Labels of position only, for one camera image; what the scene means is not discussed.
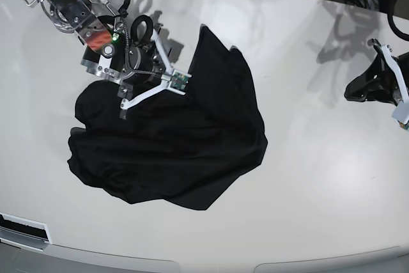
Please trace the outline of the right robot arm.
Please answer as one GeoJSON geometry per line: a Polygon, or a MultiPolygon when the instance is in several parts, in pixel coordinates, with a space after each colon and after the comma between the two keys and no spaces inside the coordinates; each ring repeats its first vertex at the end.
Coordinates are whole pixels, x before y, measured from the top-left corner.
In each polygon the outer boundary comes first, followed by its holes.
{"type": "Polygon", "coordinates": [[[55,28],[76,34],[85,45],[81,64],[88,73],[119,84],[123,91],[143,81],[161,79],[182,91],[189,77],[171,65],[159,38],[160,25],[140,15],[127,25],[131,0],[116,8],[108,0],[32,0],[40,4],[55,28]]]}

